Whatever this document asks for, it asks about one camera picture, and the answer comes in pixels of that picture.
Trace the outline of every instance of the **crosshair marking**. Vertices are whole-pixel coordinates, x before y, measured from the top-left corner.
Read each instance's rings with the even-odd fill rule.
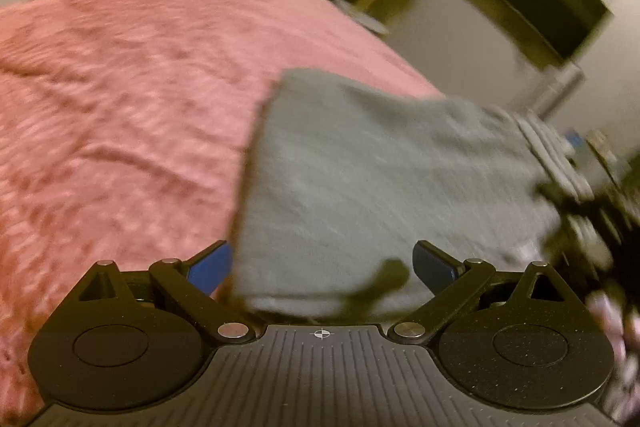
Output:
[[[318,337],[319,339],[326,339],[329,335],[334,335],[335,333],[329,333],[327,330],[318,330],[313,333],[313,336]]]

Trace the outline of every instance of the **metal screw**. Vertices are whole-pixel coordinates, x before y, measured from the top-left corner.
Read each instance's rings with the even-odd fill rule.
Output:
[[[417,339],[426,333],[424,326],[416,322],[401,322],[396,324],[394,331],[405,339]]]
[[[218,334],[226,339],[241,339],[249,332],[249,327],[239,322],[228,322],[218,328]]]

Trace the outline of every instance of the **gray towel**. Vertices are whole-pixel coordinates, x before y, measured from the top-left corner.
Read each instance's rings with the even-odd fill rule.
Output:
[[[559,224],[531,150],[497,108],[289,71],[254,152],[233,296],[254,312],[387,325],[432,296],[412,271],[419,239],[520,270]]]

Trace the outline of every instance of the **pink blanket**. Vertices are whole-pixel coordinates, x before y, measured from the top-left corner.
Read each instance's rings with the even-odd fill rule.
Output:
[[[99,259],[225,237],[283,70],[437,93],[324,0],[33,0],[0,9],[0,423],[41,406],[33,335]]]

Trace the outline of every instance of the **ribbed black plate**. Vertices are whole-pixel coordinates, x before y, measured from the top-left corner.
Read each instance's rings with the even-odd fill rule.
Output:
[[[591,405],[528,415],[484,405],[443,377],[427,350],[373,326],[270,326],[218,350],[178,396],[144,410],[93,414],[53,405],[33,427],[614,427]]]

